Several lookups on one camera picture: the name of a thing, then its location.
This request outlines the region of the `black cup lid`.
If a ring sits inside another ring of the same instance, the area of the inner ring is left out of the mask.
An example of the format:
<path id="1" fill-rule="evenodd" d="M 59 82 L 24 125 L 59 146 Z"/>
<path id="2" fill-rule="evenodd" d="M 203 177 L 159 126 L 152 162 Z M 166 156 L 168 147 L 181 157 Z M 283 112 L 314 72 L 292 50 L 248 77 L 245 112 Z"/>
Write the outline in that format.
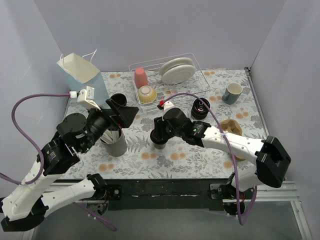
<path id="1" fill-rule="evenodd" d="M 165 145 L 168 141 L 165 137 L 163 137 L 161 131 L 156 131 L 155 129 L 150 133 L 150 140 L 155 145 Z"/>

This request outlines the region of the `light blue paper bag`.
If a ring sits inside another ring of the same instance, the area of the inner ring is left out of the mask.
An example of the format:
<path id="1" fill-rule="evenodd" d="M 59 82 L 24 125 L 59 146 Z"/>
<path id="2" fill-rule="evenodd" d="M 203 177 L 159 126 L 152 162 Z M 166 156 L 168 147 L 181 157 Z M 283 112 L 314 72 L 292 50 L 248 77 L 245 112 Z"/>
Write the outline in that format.
<path id="1" fill-rule="evenodd" d="M 110 98 L 101 71 L 92 64 L 95 52 L 80 56 L 75 53 L 60 55 L 57 65 L 71 91 L 79 92 L 87 86 L 94 88 L 93 100 L 98 106 L 108 107 L 106 100 Z"/>

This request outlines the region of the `black takeout coffee cup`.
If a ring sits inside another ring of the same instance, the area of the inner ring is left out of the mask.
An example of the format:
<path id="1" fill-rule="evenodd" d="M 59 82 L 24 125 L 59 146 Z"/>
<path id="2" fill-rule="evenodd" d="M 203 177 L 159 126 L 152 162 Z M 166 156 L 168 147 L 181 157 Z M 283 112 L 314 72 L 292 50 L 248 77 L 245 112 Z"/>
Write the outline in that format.
<path id="1" fill-rule="evenodd" d="M 164 149 L 166 147 L 166 143 L 154 143 L 154 147 L 158 150 Z"/>

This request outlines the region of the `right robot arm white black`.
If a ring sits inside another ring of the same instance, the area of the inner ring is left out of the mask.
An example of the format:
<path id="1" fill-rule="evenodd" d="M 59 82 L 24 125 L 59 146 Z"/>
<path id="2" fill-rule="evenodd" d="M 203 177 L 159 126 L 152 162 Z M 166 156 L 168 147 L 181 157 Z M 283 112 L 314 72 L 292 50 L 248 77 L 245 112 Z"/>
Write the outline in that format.
<path id="1" fill-rule="evenodd" d="M 164 146 L 169 139 L 179 137 L 187 144 L 207 149 L 216 149 L 250 162 L 252 166 L 230 177 L 226 186 L 227 195 L 237 199 L 255 186 L 265 184 L 280 188 L 291 163 L 291 157 L 274 136 L 255 139 L 220 130 L 203 121 L 191 121 L 179 108 L 168 110 L 154 119 L 150 139 Z"/>

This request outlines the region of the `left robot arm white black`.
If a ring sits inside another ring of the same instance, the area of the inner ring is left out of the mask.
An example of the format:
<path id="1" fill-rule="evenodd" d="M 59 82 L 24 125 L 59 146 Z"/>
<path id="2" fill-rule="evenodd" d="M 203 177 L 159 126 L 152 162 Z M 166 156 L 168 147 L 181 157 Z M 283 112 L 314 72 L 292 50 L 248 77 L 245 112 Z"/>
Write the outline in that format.
<path id="1" fill-rule="evenodd" d="M 103 133 L 128 128 L 139 108 L 121 106 L 106 100 L 107 109 L 90 109 L 88 116 L 81 113 L 67 115 L 57 125 L 56 134 L 41 150 L 43 160 L 34 162 L 23 182 L 0 202 L 4 214 L 1 226 L 5 232 L 25 232 L 37 227 L 54 211 L 78 200 L 101 200 L 108 193 L 103 177 L 89 174 L 82 181 L 61 190 L 47 193 L 49 186 L 70 167 L 80 161 L 78 153 L 85 154 Z"/>

